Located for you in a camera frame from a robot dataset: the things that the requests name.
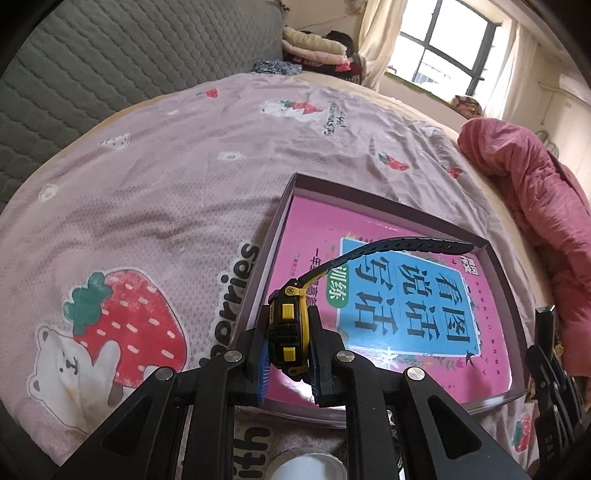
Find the black yellow wrist watch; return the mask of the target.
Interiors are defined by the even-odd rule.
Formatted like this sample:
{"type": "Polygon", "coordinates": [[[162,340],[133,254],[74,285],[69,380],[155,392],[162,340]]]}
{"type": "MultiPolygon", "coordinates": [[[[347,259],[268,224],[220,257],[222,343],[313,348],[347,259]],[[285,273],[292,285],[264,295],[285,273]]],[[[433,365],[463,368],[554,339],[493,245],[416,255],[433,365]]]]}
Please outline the black yellow wrist watch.
{"type": "Polygon", "coordinates": [[[356,247],[318,264],[300,277],[291,278],[269,297],[270,364],[295,382],[311,383],[311,327],[307,290],[329,271],[376,253],[409,251],[459,256],[473,250],[473,244],[462,240],[392,237],[356,247]]]}

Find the pink Chinese workbook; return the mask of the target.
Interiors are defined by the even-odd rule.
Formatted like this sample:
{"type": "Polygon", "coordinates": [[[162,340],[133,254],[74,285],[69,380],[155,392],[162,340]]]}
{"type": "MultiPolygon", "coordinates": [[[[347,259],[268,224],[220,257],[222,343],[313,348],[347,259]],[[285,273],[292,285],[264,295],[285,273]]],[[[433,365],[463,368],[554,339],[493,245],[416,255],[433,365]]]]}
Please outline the pink Chinese workbook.
{"type": "MultiPolygon", "coordinates": [[[[400,216],[294,196],[269,289],[356,247],[425,233],[400,216]]],[[[308,287],[307,304],[347,349],[397,372],[419,366],[467,404],[509,392],[516,379],[492,280],[476,252],[383,252],[329,271],[308,287]]]]}

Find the pink strawberry bed sheet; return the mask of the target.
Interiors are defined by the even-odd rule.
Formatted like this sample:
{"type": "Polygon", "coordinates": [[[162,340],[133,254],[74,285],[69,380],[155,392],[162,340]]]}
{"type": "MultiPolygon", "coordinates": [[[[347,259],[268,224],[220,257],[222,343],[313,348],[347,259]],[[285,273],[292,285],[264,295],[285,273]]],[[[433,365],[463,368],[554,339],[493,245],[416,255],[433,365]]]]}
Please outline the pink strawberry bed sheet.
{"type": "Polygon", "coordinates": [[[280,195],[301,173],[489,239],[522,322],[547,279],[458,132],[399,100],[313,74],[239,74],[134,106],[41,166],[1,216],[1,431],[22,468],[62,464],[111,411],[129,353],[67,385],[39,340],[78,352],[64,305],[95,272],[152,280],[186,365],[221,352],[280,195]]]}

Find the pink comforter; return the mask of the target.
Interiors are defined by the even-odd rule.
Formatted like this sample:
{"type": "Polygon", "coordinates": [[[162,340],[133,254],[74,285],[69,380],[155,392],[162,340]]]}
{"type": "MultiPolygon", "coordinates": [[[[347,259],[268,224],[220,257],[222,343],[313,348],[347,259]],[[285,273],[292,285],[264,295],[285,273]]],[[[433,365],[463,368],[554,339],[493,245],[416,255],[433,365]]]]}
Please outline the pink comforter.
{"type": "Polygon", "coordinates": [[[563,366],[590,375],[590,204],[574,174],[531,130],[492,118],[461,128],[464,156],[501,192],[548,271],[563,366]]]}

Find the shallow grey cardboard box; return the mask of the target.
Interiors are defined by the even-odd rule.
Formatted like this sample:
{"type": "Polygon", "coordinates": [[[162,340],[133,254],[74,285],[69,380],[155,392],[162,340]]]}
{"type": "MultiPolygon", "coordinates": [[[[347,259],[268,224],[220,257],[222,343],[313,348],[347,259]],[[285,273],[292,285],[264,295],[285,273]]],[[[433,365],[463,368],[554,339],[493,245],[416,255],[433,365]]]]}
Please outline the shallow grey cardboard box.
{"type": "Polygon", "coordinates": [[[376,195],[304,174],[291,177],[260,246],[245,245],[221,278],[221,314],[252,328],[260,307],[288,280],[390,237],[469,242],[465,255],[373,253],[305,291],[325,329],[376,366],[427,371],[468,411],[526,390],[526,340],[503,267],[490,242],[376,195]]]}

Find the grey quilted headboard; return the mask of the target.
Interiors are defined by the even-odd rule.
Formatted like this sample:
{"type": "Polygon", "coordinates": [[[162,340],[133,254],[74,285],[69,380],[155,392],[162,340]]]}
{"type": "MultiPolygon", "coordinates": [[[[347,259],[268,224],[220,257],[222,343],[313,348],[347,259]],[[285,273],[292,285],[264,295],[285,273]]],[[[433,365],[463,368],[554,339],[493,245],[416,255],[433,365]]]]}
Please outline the grey quilted headboard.
{"type": "Polygon", "coordinates": [[[280,1],[63,1],[1,75],[1,203],[101,121],[279,59],[280,1]]]}

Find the dark patterned cloth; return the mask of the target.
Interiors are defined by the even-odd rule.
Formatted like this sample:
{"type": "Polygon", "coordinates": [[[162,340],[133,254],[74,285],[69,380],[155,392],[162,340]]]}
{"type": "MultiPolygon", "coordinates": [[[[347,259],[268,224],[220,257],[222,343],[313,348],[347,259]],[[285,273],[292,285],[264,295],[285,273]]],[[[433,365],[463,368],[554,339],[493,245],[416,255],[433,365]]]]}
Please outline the dark patterned cloth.
{"type": "Polygon", "coordinates": [[[296,76],[301,72],[303,72],[301,65],[283,60],[259,60],[252,67],[252,73],[257,74],[296,76]]]}

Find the folded clothes stack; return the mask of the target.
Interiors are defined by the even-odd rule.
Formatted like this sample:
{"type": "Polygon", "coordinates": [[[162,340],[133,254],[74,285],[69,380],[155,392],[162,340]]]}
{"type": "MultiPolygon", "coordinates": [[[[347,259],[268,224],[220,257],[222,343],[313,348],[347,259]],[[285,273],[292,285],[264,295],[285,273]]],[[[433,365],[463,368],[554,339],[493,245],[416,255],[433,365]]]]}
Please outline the folded clothes stack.
{"type": "Polygon", "coordinates": [[[283,60],[300,65],[304,71],[363,83],[363,59],[348,34],[332,30],[320,36],[284,27],[281,44],[283,60]]]}

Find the cream curtain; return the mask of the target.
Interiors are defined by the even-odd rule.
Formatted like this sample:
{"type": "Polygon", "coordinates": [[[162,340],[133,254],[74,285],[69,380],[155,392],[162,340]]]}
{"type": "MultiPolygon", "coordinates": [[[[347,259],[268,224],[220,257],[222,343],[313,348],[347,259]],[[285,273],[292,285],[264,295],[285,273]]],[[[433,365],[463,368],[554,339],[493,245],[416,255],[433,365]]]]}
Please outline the cream curtain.
{"type": "Polygon", "coordinates": [[[359,32],[359,54],[363,64],[362,85],[379,90],[401,32],[407,0],[370,0],[363,12],[359,32]]]}

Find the window with dark frame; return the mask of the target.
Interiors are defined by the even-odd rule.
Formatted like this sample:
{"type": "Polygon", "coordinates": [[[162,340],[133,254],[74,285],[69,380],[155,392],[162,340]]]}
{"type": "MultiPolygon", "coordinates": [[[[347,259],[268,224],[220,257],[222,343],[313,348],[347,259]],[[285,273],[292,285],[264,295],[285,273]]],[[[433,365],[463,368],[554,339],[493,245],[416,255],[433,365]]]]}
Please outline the window with dark frame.
{"type": "Polygon", "coordinates": [[[499,28],[464,1],[408,1],[387,71],[441,99],[472,96],[499,28]]]}

